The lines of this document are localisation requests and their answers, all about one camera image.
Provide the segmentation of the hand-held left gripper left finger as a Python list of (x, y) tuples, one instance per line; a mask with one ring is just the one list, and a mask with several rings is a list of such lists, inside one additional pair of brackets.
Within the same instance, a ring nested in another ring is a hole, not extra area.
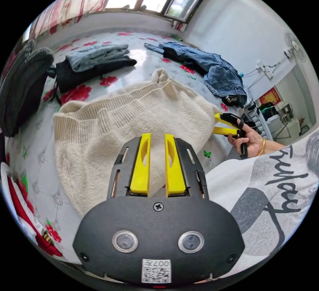
[(151, 133), (144, 133), (140, 138), (131, 178), (130, 191), (132, 193), (149, 193), (150, 152)]

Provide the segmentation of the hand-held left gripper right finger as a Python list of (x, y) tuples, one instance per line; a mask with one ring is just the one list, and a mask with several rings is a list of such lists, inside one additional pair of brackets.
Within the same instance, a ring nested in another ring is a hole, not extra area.
[(165, 190), (166, 194), (184, 194), (186, 185), (174, 135), (165, 134)]

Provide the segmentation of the person's right hand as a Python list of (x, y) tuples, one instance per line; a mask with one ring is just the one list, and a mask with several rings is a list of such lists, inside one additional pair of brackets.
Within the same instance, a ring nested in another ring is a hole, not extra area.
[(243, 125), (242, 128), (246, 135), (243, 138), (233, 138), (231, 134), (228, 135), (228, 142), (235, 148), (238, 154), (241, 154), (241, 145), (247, 145), (247, 157), (253, 158), (258, 156), (264, 149), (264, 139), (250, 126), (247, 124)]

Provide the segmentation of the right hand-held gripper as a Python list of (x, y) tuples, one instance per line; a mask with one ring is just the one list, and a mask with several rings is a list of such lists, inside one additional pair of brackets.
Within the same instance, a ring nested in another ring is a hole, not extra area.
[[(228, 136), (231, 135), (233, 138), (243, 138), (245, 137), (246, 133), (242, 130), (243, 125), (247, 124), (252, 129), (257, 132), (256, 125), (254, 125), (253, 121), (247, 120), (246, 117), (239, 117), (232, 113), (223, 113), (223, 114), (215, 114), (215, 122), (221, 122), (229, 126), (227, 127), (214, 127), (213, 134)], [(247, 145), (241, 145), (240, 158), (246, 159), (247, 157)]]

